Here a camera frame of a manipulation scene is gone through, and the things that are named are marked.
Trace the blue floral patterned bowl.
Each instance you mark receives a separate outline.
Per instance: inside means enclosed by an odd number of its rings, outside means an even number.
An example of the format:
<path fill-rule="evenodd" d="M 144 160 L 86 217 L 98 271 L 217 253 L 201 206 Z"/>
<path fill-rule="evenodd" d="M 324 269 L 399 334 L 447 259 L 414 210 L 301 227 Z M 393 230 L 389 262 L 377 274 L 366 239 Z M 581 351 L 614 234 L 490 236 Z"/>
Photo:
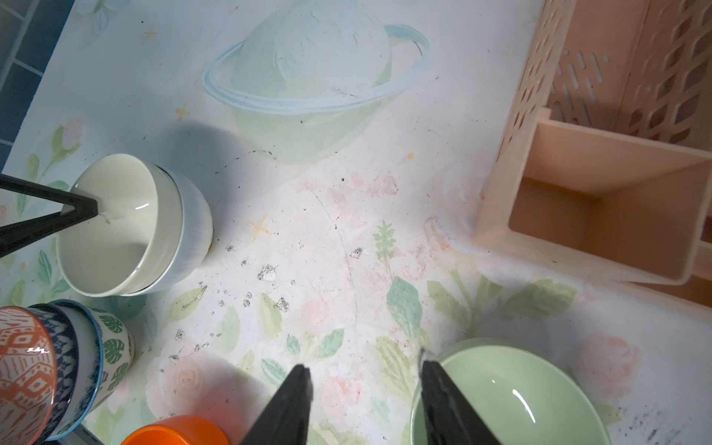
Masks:
<path fill-rule="evenodd" d="M 100 328 L 90 310 L 73 301 L 35 304 L 29 312 L 50 334 L 57 365 L 57 392 L 50 417 L 35 441 L 58 441 L 81 425 L 98 394 L 103 370 Z"/>

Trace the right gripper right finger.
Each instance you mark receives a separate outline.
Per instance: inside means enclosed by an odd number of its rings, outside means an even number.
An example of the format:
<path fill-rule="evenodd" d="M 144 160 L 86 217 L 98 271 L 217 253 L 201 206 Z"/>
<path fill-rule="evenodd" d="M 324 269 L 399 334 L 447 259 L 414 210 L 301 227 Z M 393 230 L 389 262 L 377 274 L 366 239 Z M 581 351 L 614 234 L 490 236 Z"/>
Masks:
<path fill-rule="evenodd" d="M 501 444 L 440 363 L 423 361 L 420 381 L 428 444 Z"/>

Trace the white bowl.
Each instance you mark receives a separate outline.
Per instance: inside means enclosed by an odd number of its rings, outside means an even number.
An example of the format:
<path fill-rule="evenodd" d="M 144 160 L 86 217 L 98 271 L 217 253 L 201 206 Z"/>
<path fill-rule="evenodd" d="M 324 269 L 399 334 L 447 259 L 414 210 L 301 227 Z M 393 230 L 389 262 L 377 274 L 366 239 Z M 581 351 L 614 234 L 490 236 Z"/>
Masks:
<path fill-rule="evenodd" d="M 163 169 L 174 181 L 180 194 L 183 222 L 174 257 L 163 274 L 150 286 L 123 297 L 135 297 L 165 291 L 190 276 L 205 259 L 213 238 L 211 209 L 200 190 L 183 174 Z"/>

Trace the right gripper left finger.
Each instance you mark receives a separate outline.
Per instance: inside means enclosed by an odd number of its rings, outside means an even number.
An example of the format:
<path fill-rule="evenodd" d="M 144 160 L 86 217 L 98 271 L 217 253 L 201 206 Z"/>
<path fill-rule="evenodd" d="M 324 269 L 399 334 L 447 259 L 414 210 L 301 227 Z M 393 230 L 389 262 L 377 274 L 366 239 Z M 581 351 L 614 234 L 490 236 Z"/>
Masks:
<path fill-rule="evenodd" d="M 242 445 L 308 442 L 313 383 L 305 365 L 295 365 L 242 439 Z"/>

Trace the green leaf patterned bowl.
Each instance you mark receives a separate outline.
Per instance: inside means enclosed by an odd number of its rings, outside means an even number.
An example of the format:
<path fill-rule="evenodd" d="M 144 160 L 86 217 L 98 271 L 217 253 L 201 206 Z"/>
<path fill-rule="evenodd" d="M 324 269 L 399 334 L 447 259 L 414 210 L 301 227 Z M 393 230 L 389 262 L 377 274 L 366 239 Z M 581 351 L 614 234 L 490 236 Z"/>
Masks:
<path fill-rule="evenodd" d="M 135 340 L 128 327 L 113 313 L 93 308 L 90 308 L 88 313 L 99 333 L 102 357 L 98 394 L 93 403 L 95 409 L 118 389 L 126 378 L 135 358 Z"/>

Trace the light green bowl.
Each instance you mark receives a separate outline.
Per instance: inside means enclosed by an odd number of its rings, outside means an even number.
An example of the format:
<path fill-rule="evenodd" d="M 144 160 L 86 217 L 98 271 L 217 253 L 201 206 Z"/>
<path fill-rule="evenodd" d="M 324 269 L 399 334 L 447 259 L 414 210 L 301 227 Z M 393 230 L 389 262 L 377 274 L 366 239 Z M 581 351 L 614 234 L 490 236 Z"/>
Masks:
<path fill-rule="evenodd" d="M 540 356 L 496 339 L 469 339 L 423 361 L 441 364 L 501 444 L 608 444 L 604 423 L 582 389 Z M 428 444 L 421 381 L 409 441 Z"/>

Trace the cream bowl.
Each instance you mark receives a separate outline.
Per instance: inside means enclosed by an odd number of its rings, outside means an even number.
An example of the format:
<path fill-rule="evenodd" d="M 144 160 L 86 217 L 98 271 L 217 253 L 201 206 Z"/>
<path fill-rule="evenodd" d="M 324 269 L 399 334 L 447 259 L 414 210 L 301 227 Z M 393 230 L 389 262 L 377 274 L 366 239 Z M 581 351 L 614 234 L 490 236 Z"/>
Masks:
<path fill-rule="evenodd" d="M 96 217 L 57 235 L 67 283 L 89 297 L 138 292 L 153 284 L 177 250 L 183 206 L 167 172 L 128 154 L 91 165 L 72 193 L 98 203 Z"/>

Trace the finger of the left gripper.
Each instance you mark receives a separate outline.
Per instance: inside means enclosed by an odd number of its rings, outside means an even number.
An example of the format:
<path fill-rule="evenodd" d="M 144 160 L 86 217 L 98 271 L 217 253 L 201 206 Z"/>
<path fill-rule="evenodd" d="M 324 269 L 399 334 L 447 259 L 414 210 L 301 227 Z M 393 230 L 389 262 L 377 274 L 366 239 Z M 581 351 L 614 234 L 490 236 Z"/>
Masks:
<path fill-rule="evenodd" d="M 68 207 L 30 220 L 1 227 L 1 257 L 4 258 L 45 237 L 81 224 L 98 216 L 98 202 L 56 188 L 39 185 L 13 176 L 1 175 L 1 189 L 22 196 L 53 201 Z"/>

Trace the red patterned bowl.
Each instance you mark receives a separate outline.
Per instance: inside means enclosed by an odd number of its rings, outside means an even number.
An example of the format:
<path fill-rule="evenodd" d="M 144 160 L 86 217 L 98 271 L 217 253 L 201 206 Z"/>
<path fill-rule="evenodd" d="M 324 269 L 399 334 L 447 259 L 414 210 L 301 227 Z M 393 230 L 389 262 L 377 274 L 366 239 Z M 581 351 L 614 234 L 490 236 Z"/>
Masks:
<path fill-rule="evenodd" d="M 46 427 L 57 392 L 52 339 L 20 307 L 1 309 L 1 442 L 32 444 Z"/>

